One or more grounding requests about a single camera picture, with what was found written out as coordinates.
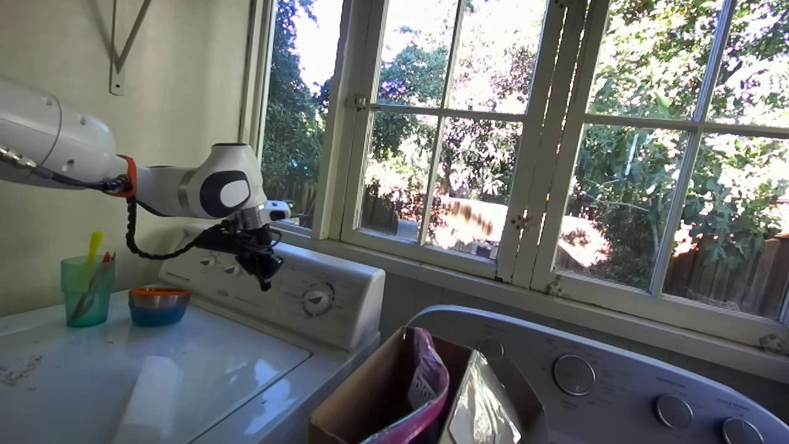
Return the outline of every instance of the plastic bag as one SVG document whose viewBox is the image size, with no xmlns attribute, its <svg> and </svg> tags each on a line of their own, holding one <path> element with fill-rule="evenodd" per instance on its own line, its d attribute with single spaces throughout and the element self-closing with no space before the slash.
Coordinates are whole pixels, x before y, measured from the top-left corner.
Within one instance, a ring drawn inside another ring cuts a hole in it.
<svg viewBox="0 0 789 444">
<path fill-rule="evenodd" d="M 526 442 L 526 437 L 520 418 L 489 360 L 480 352 L 472 352 L 441 444 L 510 444 Z"/>
<path fill-rule="evenodd" d="M 414 350 L 417 367 L 408 395 L 412 412 L 367 437 L 366 444 L 419 444 L 438 440 L 451 378 L 425 329 L 414 329 Z"/>
</svg>

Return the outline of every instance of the control knob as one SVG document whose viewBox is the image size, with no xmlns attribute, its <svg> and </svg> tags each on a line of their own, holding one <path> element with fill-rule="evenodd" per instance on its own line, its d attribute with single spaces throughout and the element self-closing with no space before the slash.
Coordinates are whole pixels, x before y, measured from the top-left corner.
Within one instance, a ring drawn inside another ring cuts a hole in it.
<svg viewBox="0 0 789 444">
<path fill-rule="evenodd" d="M 744 419 L 726 419 L 723 426 L 723 442 L 726 444 L 765 444 L 765 437 L 751 421 Z"/>
<path fill-rule="evenodd" d="M 580 356 L 560 356 L 552 362 L 552 379 L 560 384 L 562 392 L 569 398 L 584 398 L 597 384 L 595 367 Z"/>
<path fill-rule="evenodd" d="M 305 315 L 324 315 L 336 304 L 336 287 L 334 283 L 314 283 L 300 294 L 300 309 Z"/>
<path fill-rule="evenodd" d="M 655 400 L 655 414 L 658 414 L 661 425 L 668 429 L 685 429 L 692 421 L 691 404 L 676 395 L 661 395 Z"/>
</svg>

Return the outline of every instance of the green cup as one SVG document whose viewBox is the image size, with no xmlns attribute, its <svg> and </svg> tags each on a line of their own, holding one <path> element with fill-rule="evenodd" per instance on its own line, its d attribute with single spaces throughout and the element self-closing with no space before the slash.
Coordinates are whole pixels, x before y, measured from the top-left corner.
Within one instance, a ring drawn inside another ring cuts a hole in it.
<svg viewBox="0 0 789 444">
<path fill-rule="evenodd" d="M 87 264 L 87 256 L 71 256 L 59 261 L 59 289 L 66 305 L 66 326 L 87 329 L 105 321 L 108 294 L 115 282 L 115 261 L 97 259 Z"/>
</svg>

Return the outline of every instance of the wall hook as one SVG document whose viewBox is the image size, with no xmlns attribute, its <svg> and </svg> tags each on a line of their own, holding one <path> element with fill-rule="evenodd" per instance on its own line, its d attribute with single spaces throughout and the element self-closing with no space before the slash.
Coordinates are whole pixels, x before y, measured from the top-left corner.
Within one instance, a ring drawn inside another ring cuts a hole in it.
<svg viewBox="0 0 789 444">
<path fill-rule="evenodd" d="M 108 92 L 113 97 L 120 97 L 124 93 L 124 66 L 126 66 L 126 59 L 128 59 L 128 53 L 133 48 L 133 40 L 139 38 L 140 32 L 140 24 L 146 21 L 146 12 L 151 8 L 151 0 L 144 0 L 133 24 L 130 24 L 130 32 L 126 38 L 126 45 L 119 55 L 119 0 L 113 0 L 113 23 L 112 23 L 112 72 L 108 72 Z"/>
</svg>

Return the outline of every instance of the window sill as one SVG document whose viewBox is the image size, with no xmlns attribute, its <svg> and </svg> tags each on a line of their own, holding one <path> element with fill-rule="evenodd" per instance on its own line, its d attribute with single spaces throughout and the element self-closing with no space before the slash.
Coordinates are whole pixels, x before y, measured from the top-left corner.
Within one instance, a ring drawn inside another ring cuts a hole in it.
<svg viewBox="0 0 789 444">
<path fill-rule="evenodd" d="M 479 277 L 464 277 L 448 268 L 438 268 L 431 264 L 419 264 L 400 256 L 388 256 L 388 254 L 361 250 L 343 241 L 324 241 L 324 240 L 311 240 L 292 233 L 287 233 L 283 240 L 292 244 L 334 254 L 334 256 L 372 264 L 384 268 L 388 275 L 408 277 L 430 287 L 441 287 L 451 291 L 461 289 L 464 296 L 484 299 L 489 304 L 498 304 L 520 314 L 573 323 L 576 329 L 600 330 L 605 336 L 617 336 L 628 342 L 681 352 L 692 360 L 706 360 L 712 365 L 723 365 L 731 371 L 740 371 L 740 372 L 750 372 L 765 379 L 789 384 L 787 356 L 727 342 L 695 330 L 682 330 L 676 326 L 663 326 L 663 323 L 627 315 L 627 314 L 613 314 L 613 312 L 586 305 L 569 299 L 546 296 L 537 291 L 496 283 Z"/>
</svg>

